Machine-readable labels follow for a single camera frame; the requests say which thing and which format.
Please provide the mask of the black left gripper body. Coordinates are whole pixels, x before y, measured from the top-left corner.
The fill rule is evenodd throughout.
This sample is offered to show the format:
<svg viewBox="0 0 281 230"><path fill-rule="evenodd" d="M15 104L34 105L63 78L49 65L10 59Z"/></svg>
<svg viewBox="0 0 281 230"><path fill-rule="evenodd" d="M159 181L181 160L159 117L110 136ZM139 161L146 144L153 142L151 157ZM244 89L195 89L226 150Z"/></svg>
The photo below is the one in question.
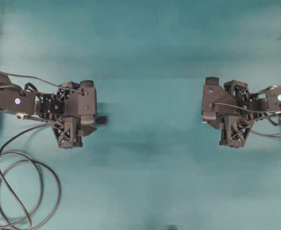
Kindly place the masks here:
<svg viewBox="0 0 281 230"><path fill-rule="evenodd" d="M80 117L65 112L65 102L70 99L80 85L72 81L60 85L57 93L39 93L35 103L35 114L50 122L59 148L82 147L79 135Z"/></svg>

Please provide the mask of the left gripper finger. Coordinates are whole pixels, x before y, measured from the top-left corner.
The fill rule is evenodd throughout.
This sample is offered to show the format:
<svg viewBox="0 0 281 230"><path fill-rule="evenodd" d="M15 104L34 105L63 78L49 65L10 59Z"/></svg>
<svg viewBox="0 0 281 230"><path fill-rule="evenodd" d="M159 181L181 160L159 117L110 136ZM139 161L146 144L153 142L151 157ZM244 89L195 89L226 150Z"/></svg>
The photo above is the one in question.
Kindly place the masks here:
<svg viewBox="0 0 281 230"><path fill-rule="evenodd" d="M80 137L88 136L88 135L92 134L93 132L95 132L96 130L97 130L97 128L95 128L93 126L80 126L79 127L79 136Z"/></svg>

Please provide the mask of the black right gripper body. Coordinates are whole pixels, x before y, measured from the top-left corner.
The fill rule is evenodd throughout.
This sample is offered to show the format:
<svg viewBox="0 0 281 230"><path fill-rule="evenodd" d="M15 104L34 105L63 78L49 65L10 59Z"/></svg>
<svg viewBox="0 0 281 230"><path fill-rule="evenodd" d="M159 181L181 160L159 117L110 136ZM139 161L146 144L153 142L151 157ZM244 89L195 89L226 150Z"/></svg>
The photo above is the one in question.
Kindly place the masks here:
<svg viewBox="0 0 281 230"><path fill-rule="evenodd" d="M265 113L259 113L259 105L252 107L252 98L249 96L248 85L241 81L229 81L224 84L224 89L236 100L236 113L221 116L223 124L221 130L221 146L241 148L245 146L255 119L264 117Z"/></svg>

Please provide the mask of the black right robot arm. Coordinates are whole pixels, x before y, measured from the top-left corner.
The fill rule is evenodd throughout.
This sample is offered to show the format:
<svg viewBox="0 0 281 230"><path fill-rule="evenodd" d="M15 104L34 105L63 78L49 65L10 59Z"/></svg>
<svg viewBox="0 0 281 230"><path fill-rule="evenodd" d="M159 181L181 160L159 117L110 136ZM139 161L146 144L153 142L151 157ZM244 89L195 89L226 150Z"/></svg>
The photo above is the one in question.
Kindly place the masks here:
<svg viewBox="0 0 281 230"><path fill-rule="evenodd" d="M221 108L218 121L221 129L221 146L241 148L250 133L267 138L281 136L261 134L252 130L256 121L268 120L273 126L281 125L281 86L270 86L251 93L243 82L229 81L224 89L234 97L234 105L218 102Z"/></svg>

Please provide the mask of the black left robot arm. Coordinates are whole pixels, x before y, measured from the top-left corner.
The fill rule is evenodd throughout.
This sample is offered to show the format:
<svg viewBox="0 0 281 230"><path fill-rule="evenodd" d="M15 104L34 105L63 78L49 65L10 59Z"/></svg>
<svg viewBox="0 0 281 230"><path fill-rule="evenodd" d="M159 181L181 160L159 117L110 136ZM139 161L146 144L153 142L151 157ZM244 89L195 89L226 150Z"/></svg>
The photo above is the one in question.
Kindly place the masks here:
<svg viewBox="0 0 281 230"><path fill-rule="evenodd" d="M91 80L58 85L40 92L32 83L21 87L0 71L0 112L50 125L60 148L82 147L82 137L96 131L97 94Z"/></svg>

